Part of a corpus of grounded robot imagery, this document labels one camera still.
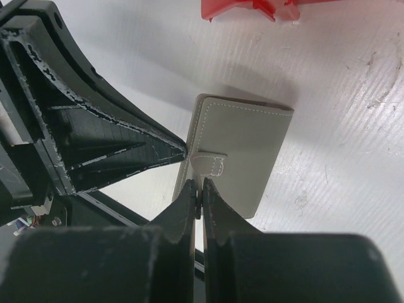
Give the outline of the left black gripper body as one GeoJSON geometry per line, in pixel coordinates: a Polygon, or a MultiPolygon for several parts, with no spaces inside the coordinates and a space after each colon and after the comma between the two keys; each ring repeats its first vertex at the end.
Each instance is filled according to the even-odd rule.
{"type": "Polygon", "coordinates": [[[52,1],[1,6],[2,224],[142,225],[100,190],[176,161],[176,135],[96,72],[52,1]]]}

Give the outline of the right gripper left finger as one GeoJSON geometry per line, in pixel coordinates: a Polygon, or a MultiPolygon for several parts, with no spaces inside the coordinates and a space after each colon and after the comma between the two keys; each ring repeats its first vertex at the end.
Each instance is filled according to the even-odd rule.
{"type": "Polygon", "coordinates": [[[25,232],[1,268],[2,302],[192,302],[196,185],[142,227],[25,232]]]}

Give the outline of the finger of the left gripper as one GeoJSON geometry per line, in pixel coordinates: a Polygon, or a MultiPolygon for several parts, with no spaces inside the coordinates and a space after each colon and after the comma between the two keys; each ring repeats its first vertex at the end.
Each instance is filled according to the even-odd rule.
{"type": "Polygon", "coordinates": [[[7,21],[1,52],[6,88],[22,110],[31,181],[44,171],[58,194],[86,193],[185,158],[181,139],[83,71],[41,19],[7,21]]]}

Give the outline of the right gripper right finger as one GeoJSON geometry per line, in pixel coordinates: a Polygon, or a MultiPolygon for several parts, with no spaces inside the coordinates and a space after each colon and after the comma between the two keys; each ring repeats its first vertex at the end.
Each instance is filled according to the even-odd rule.
{"type": "Polygon", "coordinates": [[[379,249],[358,234],[264,233],[203,184],[208,302],[401,302],[379,249]]]}

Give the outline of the grey leather card holder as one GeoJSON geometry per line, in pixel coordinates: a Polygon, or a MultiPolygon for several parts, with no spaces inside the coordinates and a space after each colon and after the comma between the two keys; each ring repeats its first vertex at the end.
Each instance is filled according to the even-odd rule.
{"type": "Polygon", "coordinates": [[[201,94],[187,134],[187,158],[173,197],[185,181],[198,190],[213,181],[220,196],[245,219],[253,218],[290,126],[293,109],[270,101],[201,94]]]}

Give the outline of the red plastic bin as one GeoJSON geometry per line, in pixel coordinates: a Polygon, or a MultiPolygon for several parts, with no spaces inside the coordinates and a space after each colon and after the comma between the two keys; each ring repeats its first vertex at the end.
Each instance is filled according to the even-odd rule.
{"type": "Polygon", "coordinates": [[[308,4],[329,3],[330,0],[201,0],[201,17],[212,22],[220,14],[234,8],[253,9],[275,22],[297,21],[300,18],[299,7],[308,4]]]}

